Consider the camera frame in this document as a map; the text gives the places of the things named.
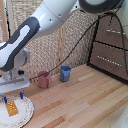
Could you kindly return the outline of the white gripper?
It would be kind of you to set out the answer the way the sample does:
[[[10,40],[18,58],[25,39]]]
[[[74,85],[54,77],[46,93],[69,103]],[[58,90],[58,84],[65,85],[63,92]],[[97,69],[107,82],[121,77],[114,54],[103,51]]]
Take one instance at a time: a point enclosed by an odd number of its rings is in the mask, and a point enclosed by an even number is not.
[[[25,89],[29,85],[29,78],[23,70],[13,70],[6,73],[0,73],[0,94],[18,89]],[[20,92],[20,98],[24,98],[23,92]]]

